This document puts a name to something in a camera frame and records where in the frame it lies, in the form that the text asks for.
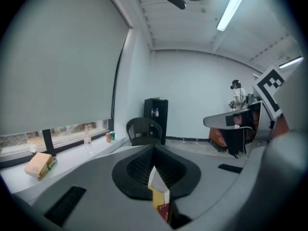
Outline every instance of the fluorescent light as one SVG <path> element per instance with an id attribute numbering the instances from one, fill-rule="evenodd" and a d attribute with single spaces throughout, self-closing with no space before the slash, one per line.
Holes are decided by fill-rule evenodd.
<path id="1" fill-rule="evenodd" d="M 225 13 L 223 14 L 217 29 L 219 31 L 224 31 L 226 30 L 227 25 L 229 24 L 230 20 L 232 19 L 232 17 L 235 14 L 235 11 L 237 10 L 237 8 L 239 7 L 240 3 L 242 0 L 230 0 L 229 4 L 226 8 Z"/>
<path id="2" fill-rule="evenodd" d="M 284 68 L 284 67 L 293 65 L 293 64 L 295 64 L 295 63 L 301 62 L 302 60 L 304 60 L 304 58 L 301 57 L 301 56 L 299 56 L 299 57 L 297 57 L 297 58 L 295 58 L 295 59 L 293 59 L 293 60 L 290 60 L 290 61 L 288 61 L 288 62 L 286 62 L 286 63 L 280 65 L 279 68 Z"/>

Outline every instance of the window frame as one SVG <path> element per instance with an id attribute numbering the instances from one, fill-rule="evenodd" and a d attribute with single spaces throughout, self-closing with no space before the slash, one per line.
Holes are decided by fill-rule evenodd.
<path id="1" fill-rule="evenodd" d="M 100 133 L 95 133 L 93 136 L 91 136 L 92 140 L 96 140 L 102 136 L 105 136 L 106 133 L 113 131 L 114 130 L 114 119 L 108 119 L 108 129 L 100 132 Z M 66 144 L 66 142 L 63 142 L 63 146 L 54 148 L 54 145 L 52 143 L 51 140 L 51 132 L 50 129 L 47 130 L 43 130 L 43 138 L 44 138 L 44 142 L 45 142 L 45 148 L 43 149 L 38 149 L 37 152 L 41 152 L 41 153 L 47 153 L 47 154 L 51 154 L 52 156 L 56 156 L 58 153 L 63 152 L 65 150 L 71 149 L 73 147 L 82 145 L 83 139 L 82 138 L 78 138 L 78 139 L 74 139 L 72 140 L 72 143 Z M 13 167 L 19 164 L 23 164 L 23 163 L 27 163 L 29 162 L 35 154 L 32 154 L 31 152 L 23 152 L 20 154 L 14 154 L 14 155 L 9 155 L 4 157 L 5 159 L 3 161 L 0 162 L 0 169 L 4 169 L 7 167 Z"/>

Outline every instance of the roller shade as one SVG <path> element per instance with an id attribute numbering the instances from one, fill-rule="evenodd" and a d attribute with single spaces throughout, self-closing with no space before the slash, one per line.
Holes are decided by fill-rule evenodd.
<path id="1" fill-rule="evenodd" d="M 28 0 L 1 42 L 0 135 L 109 119 L 127 33 L 111 0 Z"/>

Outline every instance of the green can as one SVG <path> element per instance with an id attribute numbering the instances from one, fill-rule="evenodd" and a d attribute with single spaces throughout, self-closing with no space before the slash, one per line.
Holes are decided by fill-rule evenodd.
<path id="1" fill-rule="evenodd" d="M 110 134 L 111 134 L 111 140 L 114 141 L 115 140 L 115 132 L 111 131 Z"/>

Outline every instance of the ceiling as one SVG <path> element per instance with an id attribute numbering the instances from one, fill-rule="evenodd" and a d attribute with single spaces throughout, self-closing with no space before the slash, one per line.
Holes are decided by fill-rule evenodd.
<path id="1" fill-rule="evenodd" d="M 181 49 L 222 55 L 260 72 L 301 55 L 266 0 L 242 0 L 224 32 L 217 30 L 230 0 L 186 0 L 180 10 L 167 0 L 131 0 L 142 16 L 152 50 Z"/>

